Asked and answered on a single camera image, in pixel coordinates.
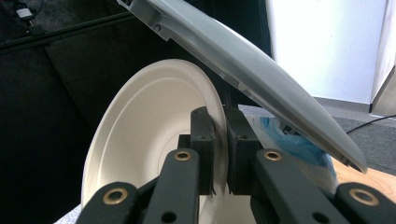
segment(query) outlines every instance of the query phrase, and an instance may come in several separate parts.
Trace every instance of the white plastic part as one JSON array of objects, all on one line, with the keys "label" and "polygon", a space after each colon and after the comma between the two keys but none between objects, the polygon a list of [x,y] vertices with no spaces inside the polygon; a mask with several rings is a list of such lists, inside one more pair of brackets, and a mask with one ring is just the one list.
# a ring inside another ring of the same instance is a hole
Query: white plastic part
[{"label": "white plastic part", "polygon": [[32,12],[30,11],[29,8],[22,8],[22,9],[19,9],[19,10],[17,10],[17,14],[18,14],[18,16],[19,16],[21,19],[23,19],[23,18],[25,18],[25,17],[33,16]]},{"label": "white plastic part", "polygon": [[128,182],[137,188],[157,177],[178,136],[190,133],[191,111],[206,106],[214,121],[214,189],[201,199],[200,223],[215,223],[227,176],[224,111],[206,74],[192,63],[166,60],[135,74],[119,91],[92,140],[83,176],[81,203],[102,186]]},{"label": "white plastic part", "polygon": [[118,2],[162,38],[174,39],[341,163],[367,172],[363,154],[337,122],[289,74],[244,37],[184,0],[134,0],[129,6]]}]

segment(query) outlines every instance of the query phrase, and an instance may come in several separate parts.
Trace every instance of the black cable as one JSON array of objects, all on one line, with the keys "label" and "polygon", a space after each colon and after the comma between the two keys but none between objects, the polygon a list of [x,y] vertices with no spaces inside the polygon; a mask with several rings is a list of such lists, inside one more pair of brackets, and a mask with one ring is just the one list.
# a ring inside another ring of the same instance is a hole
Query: black cable
[{"label": "black cable", "polygon": [[360,125],[360,126],[358,126],[358,127],[356,127],[356,128],[353,128],[353,129],[347,131],[346,133],[347,133],[347,134],[350,134],[350,133],[352,133],[352,132],[358,130],[359,128],[362,128],[362,127],[364,127],[364,126],[367,126],[367,125],[369,125],[369,124],[371,124],[371,123],[373,123],[373,122],[379,121],[379,120],[381,120],[381,119],[389,119],[389,118],[394,118],[394,117],[396,117],[396,115],[390,115],[390,116],[386,116],[386,117],[384,117],[384,118],[374,119],[374,120],[372,120],[372,121],[370,121],[370,122],[364,123],[364,124],[362,124],[362,125]]}]

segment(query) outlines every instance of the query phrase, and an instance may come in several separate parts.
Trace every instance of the black bracket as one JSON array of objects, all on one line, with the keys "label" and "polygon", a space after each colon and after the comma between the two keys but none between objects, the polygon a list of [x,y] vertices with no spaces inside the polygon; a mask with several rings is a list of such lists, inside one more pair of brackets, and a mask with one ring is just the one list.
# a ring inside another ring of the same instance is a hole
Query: black bracket
[{"label": "black bracket", "polygon": [[[227,183],[233,194],[251,196],[257,223],[396,223],[396,204],[382,193],[357,183],[340,185],[335,195],[317,188],[291,155],[262,149],[242,112],[227,106],[224,111]],[[198,223],[199,195],[212,190],[214,139],[206,108],[195,109],[191,134],[179,137],[178,149],[167,155],[157,178],[140,189],[127,183],[102,187],[77,224]]]}]

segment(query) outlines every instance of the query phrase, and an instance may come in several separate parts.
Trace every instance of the white wall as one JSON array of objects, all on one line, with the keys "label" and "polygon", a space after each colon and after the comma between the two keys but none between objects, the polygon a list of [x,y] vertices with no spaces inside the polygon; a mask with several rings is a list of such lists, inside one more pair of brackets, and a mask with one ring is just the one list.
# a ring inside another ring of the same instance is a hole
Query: white wall
[{"label": "white wall", "polygon": [[375,78],[371,102],[378,94],[382,84],[396,61],[396,0],[388,0],[384,16],[381,39],[376,59]]},{"label": "white wall", "polygon": [[311,95],[370,104],[386,0],[268,0],[276,61]]}]

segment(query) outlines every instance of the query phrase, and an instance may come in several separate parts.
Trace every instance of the dark background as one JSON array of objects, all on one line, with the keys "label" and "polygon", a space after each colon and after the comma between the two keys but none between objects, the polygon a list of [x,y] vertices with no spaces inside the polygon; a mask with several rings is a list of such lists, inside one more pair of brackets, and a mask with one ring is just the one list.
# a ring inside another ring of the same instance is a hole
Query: dark background
[{"label": "dark background", "polygon": [[[271,56],[264,0],[190,1]],[[41,0],[25,1],[38,9]],[[26,35],[0,0],[0,43]],[[32,20],[45,31],[125,12],[116,0],[52,0]],[[0,223],[53,223],[79,204],[92,137],[112,98],[162,59],[198,64],[224,104],[252,102],[138,20],[0,55]]]}]

